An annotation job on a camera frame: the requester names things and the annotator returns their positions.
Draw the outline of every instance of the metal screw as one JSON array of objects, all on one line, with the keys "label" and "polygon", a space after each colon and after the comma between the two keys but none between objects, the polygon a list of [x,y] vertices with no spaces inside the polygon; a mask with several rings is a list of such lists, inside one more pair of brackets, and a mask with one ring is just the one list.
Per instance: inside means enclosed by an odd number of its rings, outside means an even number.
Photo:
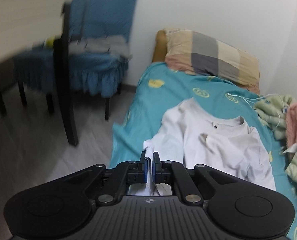
[{"label": "metal screw", "polygon": [[104,195],[99,196],[97,199],[102,203],[108,203],[108,202],[113,201],[114,198],[111,195],[104,194]]},{"label": "metal screw", "polygon": [[191,194],[191,195],[187,195],[185,197],[185,199],[188,201],[188,202],[191,202],[191,203],[196,203],[196,202],[199,202],[201,200],[201,197],[198,196],[198,195],[195,195],[195,194]]}]

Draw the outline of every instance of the blue blanket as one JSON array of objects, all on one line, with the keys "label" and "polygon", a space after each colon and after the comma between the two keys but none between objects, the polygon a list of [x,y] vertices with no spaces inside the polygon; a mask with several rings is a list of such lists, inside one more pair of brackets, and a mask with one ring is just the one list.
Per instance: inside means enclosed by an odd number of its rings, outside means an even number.
[{"label": "blue blanket", "polygon": [[229,81],[214,76],[191,76],[174,71],[164,63],[153,63],[139,80],[133,103],[122,125],[113,125],[113,153],[111,168],[127,160],[139,160],[143,141],[151,139],[159,130],[165,111],[184,99],[192,98],[215,117],[230,119],[243,116],[249,126],[257,128],[269,153],[276,190],[287,196],[295,207],[296,217],[288,237],[297,240],[297,184],[285,174],[286,158],[280,155],[281,142],[272,131],[262,125],[257,113],[241,98],[257,95],[241,89]]}]

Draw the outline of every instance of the white shirt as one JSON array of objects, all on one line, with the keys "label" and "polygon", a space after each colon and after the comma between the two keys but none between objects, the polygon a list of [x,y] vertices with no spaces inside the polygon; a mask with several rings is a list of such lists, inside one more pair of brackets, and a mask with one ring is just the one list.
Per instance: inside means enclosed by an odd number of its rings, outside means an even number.
[{"label": "white shirt", "polygon": [[276,190],[269,156],[256,128],[241,116],[213,117],[193,98],[165,112],[158,133],[144,142],[147,147],[158,151],[161,161],[177,161],[189,169],[205,164]]}]

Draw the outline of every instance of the chair seat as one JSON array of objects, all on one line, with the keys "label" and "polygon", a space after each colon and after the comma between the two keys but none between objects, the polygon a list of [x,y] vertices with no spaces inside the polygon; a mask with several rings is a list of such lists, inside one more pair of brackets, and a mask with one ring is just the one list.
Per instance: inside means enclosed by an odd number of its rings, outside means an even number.
[{"label": "chair seat", "polygon": [[[55,88],[53,50],[41,47],[25,51],[13,58],[14,77],[33,90],[51,93]],[[101,93],[109,98],[122,81],[127,62],[109,53],[83,53],[69,56],[71,89]]]}]

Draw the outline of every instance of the baseboard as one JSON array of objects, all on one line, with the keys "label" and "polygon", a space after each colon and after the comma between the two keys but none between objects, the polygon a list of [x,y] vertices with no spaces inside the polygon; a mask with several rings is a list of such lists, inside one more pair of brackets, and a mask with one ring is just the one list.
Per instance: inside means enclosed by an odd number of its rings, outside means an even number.
[{"label": "baseboard", "polygon": [[128,84],[121,84],[121,89],[127,92],[136,92],[136,86],[128,85]]}]

